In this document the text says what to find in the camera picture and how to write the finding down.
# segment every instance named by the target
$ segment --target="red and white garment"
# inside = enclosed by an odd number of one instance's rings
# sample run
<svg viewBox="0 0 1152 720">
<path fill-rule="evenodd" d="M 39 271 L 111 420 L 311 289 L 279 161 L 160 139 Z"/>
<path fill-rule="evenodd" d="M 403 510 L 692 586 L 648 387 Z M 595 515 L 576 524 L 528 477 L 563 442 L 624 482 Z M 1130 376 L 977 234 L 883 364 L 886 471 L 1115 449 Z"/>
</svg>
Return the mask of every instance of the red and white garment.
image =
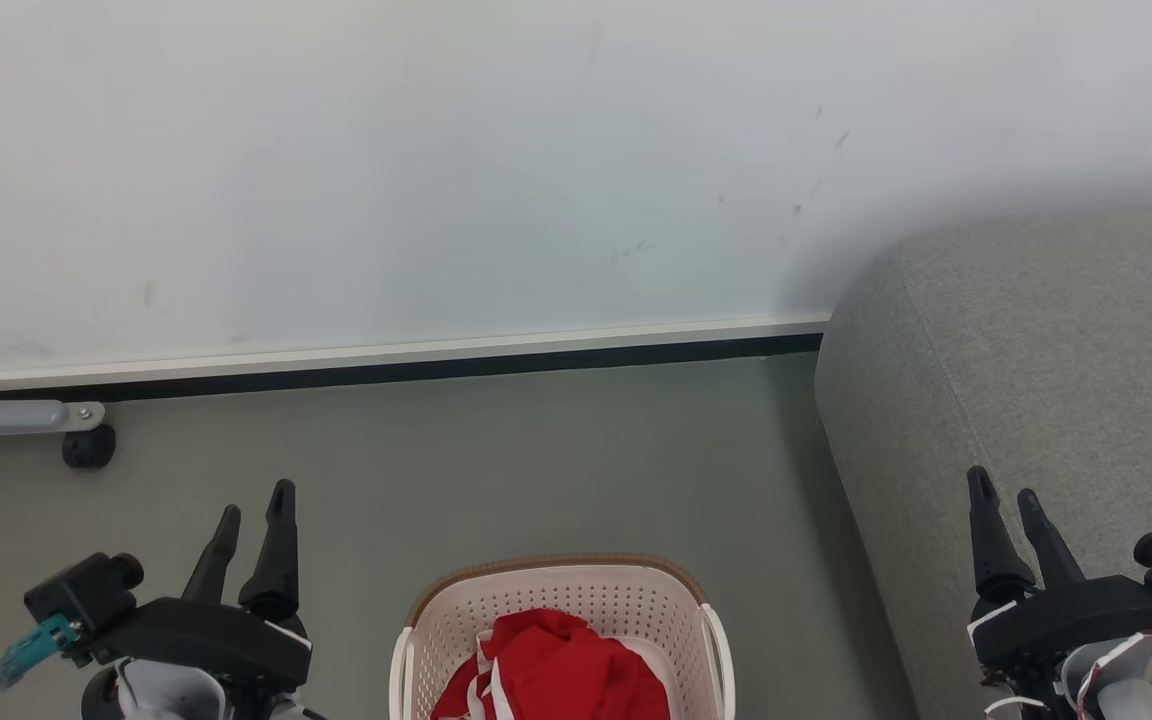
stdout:
<svg viewBox="0 0 1152 720">
<path fill-rule="evenodd" d="M 643 657 L 566 612 L 503 615 L 477 647 L 430 720 L 669 720 Z"/>
</svg>

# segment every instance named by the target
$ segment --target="brown basket rim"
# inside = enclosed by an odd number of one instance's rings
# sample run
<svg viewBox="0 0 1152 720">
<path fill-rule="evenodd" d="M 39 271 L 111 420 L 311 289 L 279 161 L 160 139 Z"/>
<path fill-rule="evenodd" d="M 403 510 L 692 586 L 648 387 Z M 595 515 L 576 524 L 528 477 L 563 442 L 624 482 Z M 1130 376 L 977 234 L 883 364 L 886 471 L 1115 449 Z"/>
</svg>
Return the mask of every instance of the brown basket rim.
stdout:
<svg viewBox="0 0 1152 720">
<path fill-rule="evenodd" d="M 411 612 L 408 612 L 407 614 L 407 626 L 408 628 L 415 628 L 417 621 L 420 620 L 422 612 L 425 611 L 425 607 L 429 606 L 430 601 L 434 600 L 434 596 L 442 592 L 445 589 L 460 583 L 462 579 L 484 578 L 486 575 L 498 575 L 500 573 L 513 573 L 517 570 L 570 568 L 570 566 L 574 564 L 626 564 L 638 566 L 639 568 L 652 568 L 653 570 L 660 570 L 668 575 L 673 575 L 673 578 L 684 584 L 687 591 L 689 591 L 691 597 L 695 598 L 696 605 L 707 605 L 708 602 L 708 598 L 705 597 L 705 591 L 700 589 L 700 583 L 692 579 L 691 575 L 687 573 L 687 570 L 680 568 L 680 566 L 676 566 L 673 562 L 669 562 L 668 560 L 662 560 L 652 555 L 635 555 L 635 553 L 612 553 L 612 555 L 604 555 L 604 553 L 535 555 L 530 558 L 520 558 L 517 560 L 500 560 L 497 562 L 484 562 L 484 564 L 472 564 L 470 568 L 444 575 L 442 578 L 435 579 L 433 584 L 425 588 L 425 592 L 422 592 L 420 597 L 416 598 L 416 602 L 412 602 Z"/>
</svg>

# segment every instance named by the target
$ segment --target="white basket handle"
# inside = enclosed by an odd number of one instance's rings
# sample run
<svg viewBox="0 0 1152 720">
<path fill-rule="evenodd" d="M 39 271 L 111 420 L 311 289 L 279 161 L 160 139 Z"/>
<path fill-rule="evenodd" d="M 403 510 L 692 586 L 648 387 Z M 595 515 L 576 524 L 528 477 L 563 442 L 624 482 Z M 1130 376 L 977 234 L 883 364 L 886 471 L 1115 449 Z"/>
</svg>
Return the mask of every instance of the white basket handle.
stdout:
<svg viewBox="0 0 1152 720">
<path fill-rule="evenodd" d="M 394 643 L 394 657 L 389 660 L 389 720 L 407 720 L 403 700 L 407 698 L 407 651 L 411 647 L 411 628 L 403 628 Z"/>
<path fill-rule="evenodd" d="M 722 720 L 736 720 L 736 669 L 732 666 L 732 647 L 727 644 L 727 631 L 723 621 L 708 602 L 700 606 L 700 619 L 705 628 L 705 637 L 718 653 L 718 692 L 722 696 Z"/>
</svg>

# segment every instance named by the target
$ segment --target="gray fabric upholstery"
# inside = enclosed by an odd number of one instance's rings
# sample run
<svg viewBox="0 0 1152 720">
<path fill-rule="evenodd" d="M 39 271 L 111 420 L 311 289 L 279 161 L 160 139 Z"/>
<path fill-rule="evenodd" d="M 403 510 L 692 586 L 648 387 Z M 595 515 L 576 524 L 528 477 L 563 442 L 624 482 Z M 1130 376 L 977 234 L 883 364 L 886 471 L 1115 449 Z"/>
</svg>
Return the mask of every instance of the gray fabric upholstery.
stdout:
<svg viewBox="0 0 1152 720">
<path fill-rule="evenodd" d="M 817 401 L 924 720 L 982 711 L 965 470 L 1032 487 L 1089 577 L 1152 530 L 1152 210 L 948 228 L 838 306 Z"/>
</svg>

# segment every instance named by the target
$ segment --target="teal connector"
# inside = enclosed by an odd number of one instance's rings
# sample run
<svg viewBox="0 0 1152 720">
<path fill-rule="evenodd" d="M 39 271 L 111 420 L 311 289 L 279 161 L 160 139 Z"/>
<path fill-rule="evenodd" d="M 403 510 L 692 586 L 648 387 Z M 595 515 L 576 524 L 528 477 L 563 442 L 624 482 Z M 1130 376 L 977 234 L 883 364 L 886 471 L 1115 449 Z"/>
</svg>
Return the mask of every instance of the teal connector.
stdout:
<svg viewBox="0 0 1152 720">
<path fill-rule="evenodd" d="M 17 684 L 36 665 L 58 652 L 69 650 L 78 634 L 65 615 L 52 615 L 41 621 L 26 637 L 20 638 L 0 657 L 0 691 Z"/>
</svg>

